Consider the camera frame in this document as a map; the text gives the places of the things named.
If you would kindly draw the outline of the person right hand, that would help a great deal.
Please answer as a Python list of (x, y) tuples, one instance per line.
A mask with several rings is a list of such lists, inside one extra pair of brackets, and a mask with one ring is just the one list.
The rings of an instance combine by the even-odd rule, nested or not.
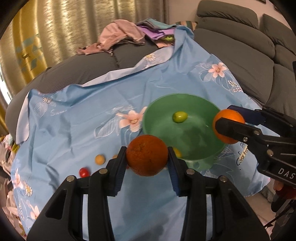
[(285, 185), (284, 183), (275, 180), (273, 188), (276, 194), (283, 199), (295, 199), (295, 188)]

